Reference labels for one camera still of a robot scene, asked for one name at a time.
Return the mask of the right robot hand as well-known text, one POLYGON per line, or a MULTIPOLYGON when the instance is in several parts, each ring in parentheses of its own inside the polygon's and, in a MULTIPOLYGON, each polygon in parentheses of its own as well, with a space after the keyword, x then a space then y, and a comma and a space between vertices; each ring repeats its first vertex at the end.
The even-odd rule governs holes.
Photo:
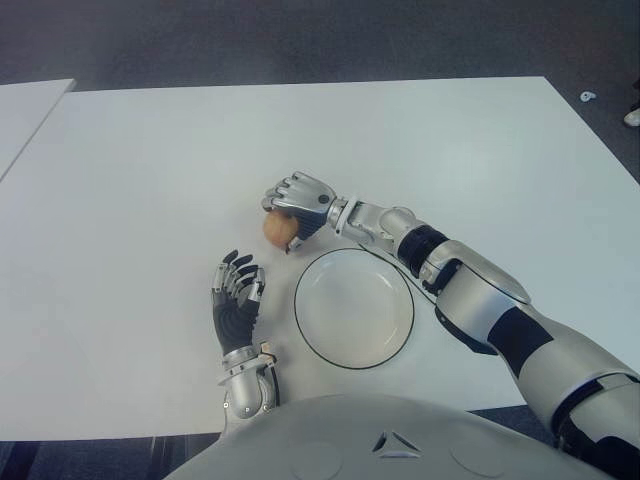
POLYGON ((326 183, 302 172, 292 173, 261 200, 268 213, 267 238, 286 253, 296 250, 327 223, 336 199, 326 183))

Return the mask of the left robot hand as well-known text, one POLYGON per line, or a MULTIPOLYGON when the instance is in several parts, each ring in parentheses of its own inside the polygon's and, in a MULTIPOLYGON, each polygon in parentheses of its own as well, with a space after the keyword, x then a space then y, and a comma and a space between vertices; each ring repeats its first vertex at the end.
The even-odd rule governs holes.
POLYGON ((264 269, 252 261, 251 254, 232 250, 213 275, 212 319, 224 355, 253 344, 266 277, 264 269))

